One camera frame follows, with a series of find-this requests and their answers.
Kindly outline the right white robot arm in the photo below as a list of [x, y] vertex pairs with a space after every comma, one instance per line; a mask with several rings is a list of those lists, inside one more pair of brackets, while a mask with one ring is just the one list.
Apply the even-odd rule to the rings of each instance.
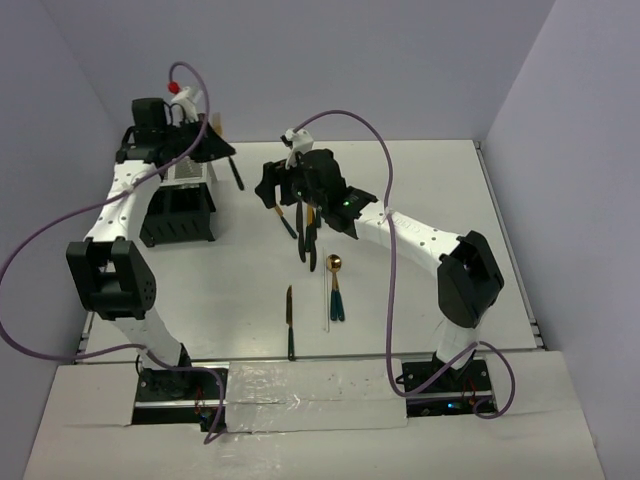
[[451, 233], [385, 209], [375, 195], [346, 183], [329, 149], [311, 150], [292, 167], [284, 160], [265, 163], [255, 193], [267, 208], [274, 207], [277, 198], [285, 206], [306, 203], [334, 231], [393, 249], [431, 273], [437, 281], [438, 307], [446, 318], [434, 354], [439, 361], [434, 377], [447, 391], [467, 382], [479, 325], [504, 287], [481, 233]]

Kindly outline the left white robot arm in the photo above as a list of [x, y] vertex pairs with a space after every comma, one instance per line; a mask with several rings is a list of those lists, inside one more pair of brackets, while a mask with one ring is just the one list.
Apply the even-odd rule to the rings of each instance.
[[135, 244], [148, 207], [176, 160], [204, 163], [233, 153], [207, 115], [181, 95], [171, 102], [132, 103], [134, 124], [116, 153], [107, 202], [66, 259], [81, 304], [112, 324], [137, 349], [144, 368], [164, 369], [160, 387], [173, 398], [188, 396], [196, 375], [185, 347], [166, 328], [155, 307], [155, 276]]

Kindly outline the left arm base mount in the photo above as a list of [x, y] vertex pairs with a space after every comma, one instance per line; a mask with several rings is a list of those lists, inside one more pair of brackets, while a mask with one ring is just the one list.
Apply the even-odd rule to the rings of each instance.
[[138, 383], [131, 417], [133, 425], [193, 425], [210, 430], [226, 392], [227, 368], [195, 371], [143, 369], [136, 366]]

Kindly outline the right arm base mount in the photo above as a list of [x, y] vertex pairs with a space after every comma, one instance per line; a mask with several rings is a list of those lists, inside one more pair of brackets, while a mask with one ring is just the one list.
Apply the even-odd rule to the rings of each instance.
[[[401, 374], [395, 377], [399, 389], [416, 389], [437, 371], [431, 360], [402, 361]], [[409, 418], [473, 415], [474, 408], [481, 415], [497, 412], [487, 363], [473, 360], [461, 377], [453, 379], [444, 374], [428, 388], [405, 400]]]

